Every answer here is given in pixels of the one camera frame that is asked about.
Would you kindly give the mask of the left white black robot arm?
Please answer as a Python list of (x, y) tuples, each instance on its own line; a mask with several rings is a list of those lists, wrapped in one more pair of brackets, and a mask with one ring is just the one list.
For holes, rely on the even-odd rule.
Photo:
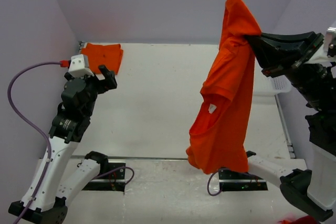
[(69, 206), (84, 187), (91, 180), (108, 175), (108, 157), (91, 151), (71, 176), (61, 180), (90, 125), (98, 95), (117, 87), (114, 72), (105, 65), (98, 69), (104, 77), (102, 80), (85, 67), (79, 69), (79, 74), (72, 69), (65, 74), (62, 102), (49, 133), (43, 134), (47, 142), (44, 157), (27, 193), (8, 209), (17, 217), (15, 223), (22, 219), (31, 223), (63, 223)]

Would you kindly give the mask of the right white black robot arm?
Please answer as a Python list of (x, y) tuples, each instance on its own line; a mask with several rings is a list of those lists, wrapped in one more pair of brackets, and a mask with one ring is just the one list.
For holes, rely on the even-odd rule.
[(289, 138), (302, 131), (311, 150), (308, 168), (286, 168), (254, 152), (234, 165), (239, 178), (257, 175), (278, 187), (292, 206), (317, 222), (335, 215), (335, 31), (298, 35), (263, 33), (247, 40), (269, 78), (285, 78), (310, 113), (300, 125), (285, 124)]

